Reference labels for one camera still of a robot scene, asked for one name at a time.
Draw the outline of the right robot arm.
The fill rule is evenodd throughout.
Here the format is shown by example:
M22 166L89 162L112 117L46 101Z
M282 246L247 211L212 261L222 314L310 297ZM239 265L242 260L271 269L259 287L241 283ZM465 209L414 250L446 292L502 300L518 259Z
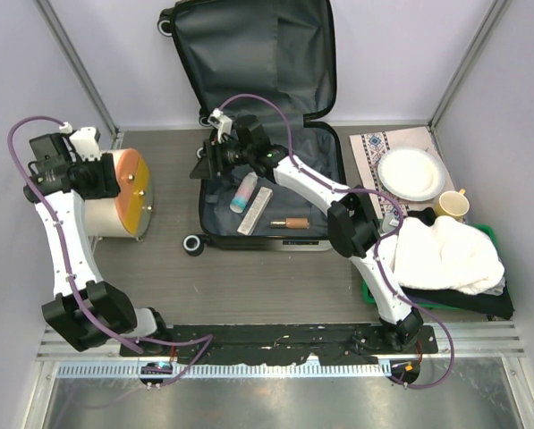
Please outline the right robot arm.
M205 141L191 177L212 179L248 165L259 177L296 192L325 213L332 248L357 268L376 301L386 346L396 353L412 347L423 319L378 253L384 237L370 190L351 189L308 167L290 145L272 143L254 115L232 120L216 109L207 122L216 134Z

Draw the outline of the black white astronaut suitcase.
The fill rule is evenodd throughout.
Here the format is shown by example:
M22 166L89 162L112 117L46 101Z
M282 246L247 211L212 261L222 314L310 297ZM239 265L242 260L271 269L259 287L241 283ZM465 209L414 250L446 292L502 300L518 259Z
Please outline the black white astronaut suitcase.
M290 145L308 167L344 183L340 140L324 117L337 95L335 23L328 1L180 1L158 17L158 31L173 40L208 124L215 108L232 120L259 119L274 144ZM254 172L239 165L230 173L198 180L201 233L183 240L190 256L205 247L222 249L329 246L326 214L294 191L258 176L241 214L229 205L242 179ZM261 187L274 191L254 232L237 232ZM275 219L305 217L306 230L273 229Z

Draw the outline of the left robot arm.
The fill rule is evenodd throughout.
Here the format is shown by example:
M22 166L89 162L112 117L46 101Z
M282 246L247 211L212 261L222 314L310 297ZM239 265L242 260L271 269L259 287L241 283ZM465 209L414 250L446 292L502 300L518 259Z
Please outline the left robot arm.
M152 307L136 308L100 273L90 240L142 240L154 187L148 165L133 148L102 150L95 127L67 129L30 140L35 156L24 194L44 225L54 268L54 298L45 321L78 351L115 335L132 354L164 355L171 335Z

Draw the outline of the grey garment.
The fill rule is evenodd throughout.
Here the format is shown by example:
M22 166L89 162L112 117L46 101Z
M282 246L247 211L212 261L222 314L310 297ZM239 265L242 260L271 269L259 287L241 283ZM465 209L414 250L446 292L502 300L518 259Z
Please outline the grey garment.
M380 221L380 235L397 234L402 226L402 222L403 218L395 212L385 214Z

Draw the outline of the black garment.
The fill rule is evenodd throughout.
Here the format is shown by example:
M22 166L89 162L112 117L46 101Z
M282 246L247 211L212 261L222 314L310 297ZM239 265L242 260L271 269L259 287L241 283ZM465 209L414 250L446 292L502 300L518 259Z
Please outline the black garment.
M437 218L431 207L420 211L411 210L408 212L407 217L418 219L428 227L433 226ZM466 224L466 226L472 226L487 235L497 248L496 235L491 227L485 224ZM405 286L402 286L402 289L409 299L423 307L467 310L487 317L498 317L505 320L510 320L514 313L513 302L507 290L504 277L498 283L496 289L493 290L496 294L492 291L488 294L469 295L458 290L421 290Z

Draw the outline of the white towel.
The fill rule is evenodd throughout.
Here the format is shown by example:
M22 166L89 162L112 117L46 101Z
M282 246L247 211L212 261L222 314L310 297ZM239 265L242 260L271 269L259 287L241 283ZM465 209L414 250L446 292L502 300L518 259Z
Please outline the white towel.
M378 255L405 288L471 296L504 291L504 265L491 239L448 216L438 217L431 226L406 218L396 235L382 240Z

